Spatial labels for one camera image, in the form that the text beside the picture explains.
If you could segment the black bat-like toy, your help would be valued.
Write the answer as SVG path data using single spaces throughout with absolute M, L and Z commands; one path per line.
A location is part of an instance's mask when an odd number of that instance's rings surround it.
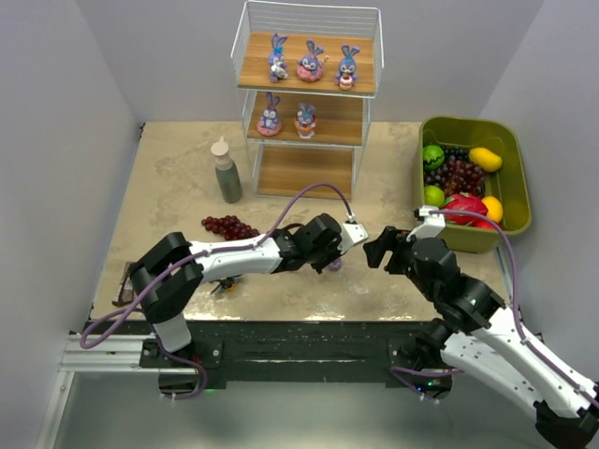
M 228 293 L 235 288 L 235 286 L 239 283 L 241 275 L 239 276 L 230 276 L 222 279 L 214 280 L 213 283 L 215 286 L 211 290 L 212 295 Z

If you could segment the small purple bunny toy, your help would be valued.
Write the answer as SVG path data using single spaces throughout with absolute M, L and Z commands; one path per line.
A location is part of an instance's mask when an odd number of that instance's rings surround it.
M 349 91 L 357 83 L 356 56 L 360 53 L 360 47 L 343 44 L 341 46 L 341 51 L 343 58 L 338 63 L 335 83 L 341 90 Z

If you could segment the purple bunny blue bow toy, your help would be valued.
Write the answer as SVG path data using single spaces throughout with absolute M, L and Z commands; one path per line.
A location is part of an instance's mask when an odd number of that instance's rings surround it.
M 268 56 L 271 82 L 288 78 L 287 63 L 285 61 L 285 42 L 287 39 L 288 36 L 279 35 L 278 33 L 273 33 L 271 36 L 271 52 Z

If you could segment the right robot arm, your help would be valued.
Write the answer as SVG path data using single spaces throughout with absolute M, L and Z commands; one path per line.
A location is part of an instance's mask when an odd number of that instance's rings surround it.
M 409 279 L 439 314 L 399 348 L 405 363 L 398 371 L 436 377 L 436 363 L 447 375 L 461 370 L 518 404 L 553 447 L 588 446 L 598 432 L 598 384 L 561 361 L 494 290 L 463 273 L 443 240 L 388 226 L 364 252 L 371 268 L 388 254 L 385 271 Z

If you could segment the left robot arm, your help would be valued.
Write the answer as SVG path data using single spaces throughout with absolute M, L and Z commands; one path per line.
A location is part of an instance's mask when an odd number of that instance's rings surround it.
M 339 224 L 326 213 L 294 232 L 278 228 L 237 242 L 191 242 L 175 232 L 131 266 L 130 280 L 146 321 L 173 354 L 191 343 L 183 309 L 200 285 L 243 274 L 296 271 L 306 264 L 321 272 L 348 252 L 354 236 L 362 236 L 358 227 Z

